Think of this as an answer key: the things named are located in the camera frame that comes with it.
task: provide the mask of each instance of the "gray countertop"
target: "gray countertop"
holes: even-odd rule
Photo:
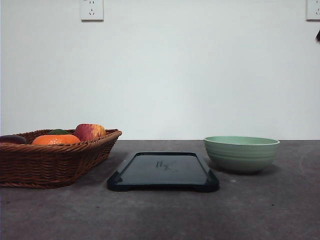
[[[139,151],[199,152],[220,190],[108,190],[108,177]],[[119,140],[72,186],[0,188],[1,239],[319,240],[319,183],[320,141],[281,141],[273,165],[241,175],[216,169],[200,140]]]

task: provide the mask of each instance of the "brown basket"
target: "brown basket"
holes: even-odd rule
[[[74,144],[31,145],[50,131],[38,130],[17,134],[28,144],[1,143],[0,187],[53,189],[69,186],[109,156],[122,134],[106,130],[106,136]]]

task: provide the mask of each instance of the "black tray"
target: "black tray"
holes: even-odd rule
[[[136,152],[107,180],[107,188],[118,192],[137,188],[214,192],[219,189],[219,181],[194,152]]]

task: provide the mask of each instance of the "bowl rim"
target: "bowl rim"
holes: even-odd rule
[[[237,137],[237,138],[253,138],[253,139],[265,139],[265,140],[272,140],[275,141],[274,143],[262,143],[262,144],[241,144],[241,143],[226,143],[226,142],[218,142],[218,141],[212,141],[208,138],[215,138],[215,137]],[[258,137],[258,136],[236,136],[236,135],[219,135],[219,136],[208,136],[203,139],[205,142],[209,143],[215,143],[215,144],[224,144],[224,145],[238,145],[238,146],[270,146],[270,145],[278,145],[280,144],[279,140],[275,140],[272,138],[265,138],[265,137]]]

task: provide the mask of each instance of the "outlet cover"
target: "outlet cover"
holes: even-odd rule
[[[306,20],[320,21],[320,0],[306,0]]]
[[[104,0],[79,0],[82,21],[103,21]]]

